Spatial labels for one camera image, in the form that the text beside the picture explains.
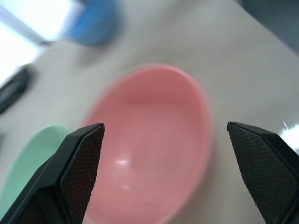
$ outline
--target green bowl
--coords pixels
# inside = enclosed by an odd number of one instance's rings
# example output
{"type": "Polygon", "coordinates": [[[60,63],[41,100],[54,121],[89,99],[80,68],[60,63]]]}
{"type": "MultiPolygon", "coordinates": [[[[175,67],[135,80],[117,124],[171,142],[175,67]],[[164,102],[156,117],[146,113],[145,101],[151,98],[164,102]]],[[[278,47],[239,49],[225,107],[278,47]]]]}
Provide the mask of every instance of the green bowl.
{"type": "Polygon", "coordinates": [[[38,131],[21,150],[0,188],[0,220],[14,203],[35,171],[58,149],[70,132],[60,124],[38,131]]]}

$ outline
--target black object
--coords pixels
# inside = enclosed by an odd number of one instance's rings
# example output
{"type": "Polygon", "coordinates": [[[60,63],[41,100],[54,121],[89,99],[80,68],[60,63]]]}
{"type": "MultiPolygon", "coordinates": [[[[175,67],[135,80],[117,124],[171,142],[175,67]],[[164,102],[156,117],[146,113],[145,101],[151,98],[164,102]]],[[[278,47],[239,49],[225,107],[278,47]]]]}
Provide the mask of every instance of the black object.
{"type": "Polygon", "coordinates": [[[0,224],[81,224],[97,176],[104,125],[67,135],[0,224]]]}
{"type": "Polygon", "coordinates": [[[0,88],[0,113],[9,108],[25,92],[33,73],[29,65],[24,65],[0,88]]]}
{"type": "Polygon", "coordinates": [[[267,224],[299,223],[299,156],[275,133],[229,122],[243,181],[267,224]]]}

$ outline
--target blue object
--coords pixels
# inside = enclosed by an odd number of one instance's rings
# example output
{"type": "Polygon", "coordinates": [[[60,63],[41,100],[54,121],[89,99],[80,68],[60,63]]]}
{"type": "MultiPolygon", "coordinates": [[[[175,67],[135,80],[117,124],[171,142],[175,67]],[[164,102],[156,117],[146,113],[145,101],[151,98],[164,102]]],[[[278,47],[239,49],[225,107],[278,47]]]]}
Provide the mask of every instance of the blue object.
{"type": "Polygon", "coordinates": [[[67,37],[87,46],[107,43],[119,25],[116,6],[115,0],[89,0],[67,37]]]}

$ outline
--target white table surface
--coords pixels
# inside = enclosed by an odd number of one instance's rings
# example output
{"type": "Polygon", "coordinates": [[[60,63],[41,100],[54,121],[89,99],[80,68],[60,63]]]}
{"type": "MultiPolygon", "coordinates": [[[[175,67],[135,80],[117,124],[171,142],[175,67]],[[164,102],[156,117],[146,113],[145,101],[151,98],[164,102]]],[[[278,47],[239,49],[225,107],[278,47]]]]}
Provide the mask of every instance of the white table surface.
{"type": "Polygon", "coordinates": [[[299,123],[299,58],[233,0],[123,0],[125,23],[105,48],[60,40],[34,63],[32,88],[0,116],[0,184],[21,146],[51,123],[79,127],[101,93],[143,63],[185,70],[206,90],[215,144],[207,176],[176,224],[261,224],[243,184],[228,121],[273,132],[299,123]]]}

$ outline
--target pink bowl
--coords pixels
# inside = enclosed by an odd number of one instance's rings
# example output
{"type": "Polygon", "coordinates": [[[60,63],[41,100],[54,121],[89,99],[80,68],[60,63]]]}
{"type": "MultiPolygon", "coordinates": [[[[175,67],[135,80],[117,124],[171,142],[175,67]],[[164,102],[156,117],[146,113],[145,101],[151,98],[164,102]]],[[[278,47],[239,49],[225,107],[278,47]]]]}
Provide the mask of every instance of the pink bowl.
{"type": "Polygon", "coordinates": [[[195,191],[209,163],[206,97],[179,69],[146,66],[98,102],[85,125],[105,123],[86,216],[93,224],[162,224],[195,191]]]}

